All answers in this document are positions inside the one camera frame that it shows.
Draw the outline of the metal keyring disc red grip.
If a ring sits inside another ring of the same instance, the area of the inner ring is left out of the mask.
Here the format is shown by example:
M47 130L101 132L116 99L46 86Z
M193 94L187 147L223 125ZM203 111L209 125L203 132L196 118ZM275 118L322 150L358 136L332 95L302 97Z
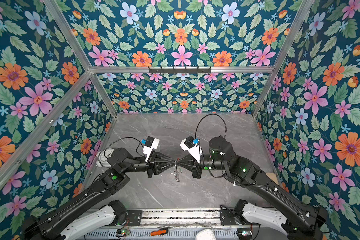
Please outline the metal keyring disc red grip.
M175 164L174 177L178 183L180 182L180 174L181 174L180 166L178 164Z

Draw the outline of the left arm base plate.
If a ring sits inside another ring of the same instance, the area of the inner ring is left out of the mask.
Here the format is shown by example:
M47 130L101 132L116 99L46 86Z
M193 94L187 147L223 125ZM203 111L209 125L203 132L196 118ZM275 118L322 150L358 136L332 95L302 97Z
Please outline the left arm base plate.
M142 220L143 211L142 210L127 210L125 213L122 213L120 217L115 218L116 226L140 226Z

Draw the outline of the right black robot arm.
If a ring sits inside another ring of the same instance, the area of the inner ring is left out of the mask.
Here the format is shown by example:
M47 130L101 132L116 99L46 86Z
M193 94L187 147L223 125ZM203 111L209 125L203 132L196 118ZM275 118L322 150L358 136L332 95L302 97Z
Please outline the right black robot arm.
M188 155L179 159L178 164L184 164L186 169L192 171L194 178L201 178L202 171L221 170L223 179L254 192L274 207L271 210L247 201L238 201L233 210L238 221L274 229L289 240L324 239L321 227L328 217L326 210L323 207L312 207L293 197L253 161L237 155L233 145L223 136L209 141L208 154L204 154L199 140L192 136L182 140L180 147Z

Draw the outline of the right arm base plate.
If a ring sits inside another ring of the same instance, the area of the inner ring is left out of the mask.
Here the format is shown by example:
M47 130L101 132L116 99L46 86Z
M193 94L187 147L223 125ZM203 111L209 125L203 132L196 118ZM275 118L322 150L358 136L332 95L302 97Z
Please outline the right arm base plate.
M220 205L220 221L222 226L244 225L242 216L224 205Z

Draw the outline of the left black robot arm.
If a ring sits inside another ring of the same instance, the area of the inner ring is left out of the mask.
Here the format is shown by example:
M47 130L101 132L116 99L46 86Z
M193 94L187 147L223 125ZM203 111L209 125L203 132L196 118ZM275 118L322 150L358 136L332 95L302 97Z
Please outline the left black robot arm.
M110 167L76 197L40 217L30 217L22 224L22 240L75 240L99 227L121 224L127 210L119 201L112 201L95 213L84 213L120 191L129 181L127 173L146 172L148 177L173 167L176 161L152 151L148 158L133 157L125 148L113 149L106 158Z

